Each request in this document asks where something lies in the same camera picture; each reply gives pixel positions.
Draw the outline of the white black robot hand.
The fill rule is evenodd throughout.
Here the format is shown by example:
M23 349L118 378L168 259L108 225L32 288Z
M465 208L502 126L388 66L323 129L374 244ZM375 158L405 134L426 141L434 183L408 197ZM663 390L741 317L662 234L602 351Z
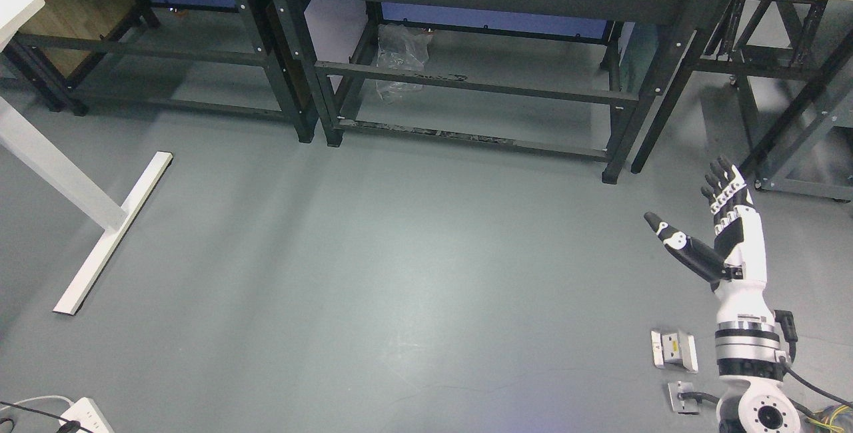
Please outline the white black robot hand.
M764 299L767 284L764 227L743 175L727 157L718 157L704 176L714 241L704 244L653 212L649 224L664 249L712 287L720 302L717 324L772 324L776 316Z

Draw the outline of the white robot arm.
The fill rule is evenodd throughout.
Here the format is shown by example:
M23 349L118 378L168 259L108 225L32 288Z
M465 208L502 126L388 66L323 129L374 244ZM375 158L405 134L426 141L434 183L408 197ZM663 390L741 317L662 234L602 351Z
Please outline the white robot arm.
M727 390L716 406L720 432L800 432L800 412L783 393L791 359L781 342L798 341L793 314L776 310L771 322L752 318L717 324L716 365Z

